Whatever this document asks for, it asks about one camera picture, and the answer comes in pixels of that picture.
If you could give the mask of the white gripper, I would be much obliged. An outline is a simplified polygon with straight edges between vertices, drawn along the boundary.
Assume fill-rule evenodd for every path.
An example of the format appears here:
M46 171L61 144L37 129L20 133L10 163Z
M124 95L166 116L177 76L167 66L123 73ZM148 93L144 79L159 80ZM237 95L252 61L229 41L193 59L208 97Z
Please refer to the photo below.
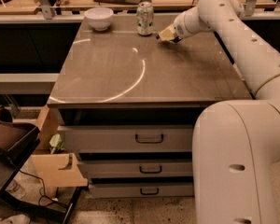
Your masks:
M174 25L169 25L164 30L159 32L159 40L161 42L171 41L174 42L177 37L179 38L187 38L191 36L191 33L187 29L187 25L185 22L186 14L179 14L175 20Z

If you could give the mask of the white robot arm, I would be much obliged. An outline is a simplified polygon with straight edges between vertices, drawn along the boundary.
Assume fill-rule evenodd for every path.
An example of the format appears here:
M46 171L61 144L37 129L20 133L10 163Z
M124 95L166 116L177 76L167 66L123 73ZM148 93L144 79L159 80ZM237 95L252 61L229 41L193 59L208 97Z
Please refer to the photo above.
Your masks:
M192 137L197 224L278 224L271 166L280 161L280 53L246 26L236 0L199 0L159 33L178 42L214 31L253 94L218 102Z

